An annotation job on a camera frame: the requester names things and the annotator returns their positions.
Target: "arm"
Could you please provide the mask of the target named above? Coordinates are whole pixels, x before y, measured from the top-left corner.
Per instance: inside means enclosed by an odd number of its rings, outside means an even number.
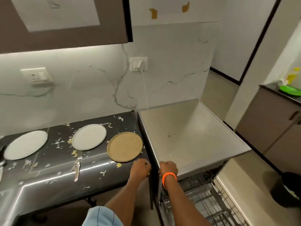
[[[162,176],[168,172],[172,172],[177,176],[178,169],[175,163],[171,161],[160,162],[160,172]],[[202,216],[194,204],[186,197],[173,175],[165,177],[165,187],[170,198],[176,226],[211,226],[210,222]]]
[[[151,165],[146,159],[135,161],[126,186],[105,205],[118,216],[124,226],[131,226],[138,187],[150,170]]]

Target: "white marble wall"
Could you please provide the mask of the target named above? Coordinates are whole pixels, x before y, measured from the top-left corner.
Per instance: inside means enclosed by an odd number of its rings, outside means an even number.
[[[133,28],[134,42],[0,55],[0,136],[200,98],[217,23]],[[129,70],[147,56],[149,70]],[[46,67],[54,80],[32,87],[20,69]]]

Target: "white plate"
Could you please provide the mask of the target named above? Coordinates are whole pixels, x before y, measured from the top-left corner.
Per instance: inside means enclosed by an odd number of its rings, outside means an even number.
[[[33,131],[15,139],[6,148],[4,158],[17,160],[25,158],[39,150],[47,141],[48,134],[45,131]]]
[[[76,150],[87,151],[100,145],[107,136],[107,130],[100,124],[89,124],[77,130],[72,137]]]

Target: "shorts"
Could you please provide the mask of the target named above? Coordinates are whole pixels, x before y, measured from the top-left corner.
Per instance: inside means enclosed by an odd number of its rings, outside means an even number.
[[[123,226],[118,216],[107,207],[96,206],[89,209],[82,226]]]

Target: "beige plate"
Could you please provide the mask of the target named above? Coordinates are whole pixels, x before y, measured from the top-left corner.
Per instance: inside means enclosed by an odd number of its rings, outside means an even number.
[[[132,132],[123,132],[110,140],[107,152],[115,162],[129,162],[140,155],[142,148],[140,136]]]

